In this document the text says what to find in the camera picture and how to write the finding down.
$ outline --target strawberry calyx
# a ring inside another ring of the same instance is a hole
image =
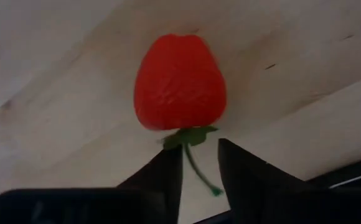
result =
[[[199,176],[200,180],[210,189],[214,196],[223,194],[223,190],[211,183],[208,178],[201,172],[195,163],[189,146],[199,145],[207,139],[207,134],[217,131],[218,128],[213,126],[203,126],[194,128],[181,128],[174,134],[166,136],[163,141],[164,149],[170,150],[178,145],[182,145],[186,157],[190,162],[194,172]]]

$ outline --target strawberry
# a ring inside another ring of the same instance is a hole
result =
[[[181,144],[192,168],[214,195],[222,190],[197,168],[189,146],[203,143],[209,126],[226,106],[225,80],[204,41],[196,35],[158,38],[143,58],[134,89],[134,108],[148,129],[179,129],[164,138],[164,148]]]

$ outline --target wooden surface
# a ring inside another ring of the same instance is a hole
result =
[[[219,137],[303,179],[361,158],[361,85],[305,108],[361,80],[361,1],[30,2],[0,5],[0,192],[115,186],[150,160],[165,133],[137,122],[133,82],[170,32],[203,37],[227,81],[221,131],[195,148],[214,182]],[[185,169],[180,223],[228,208]]]

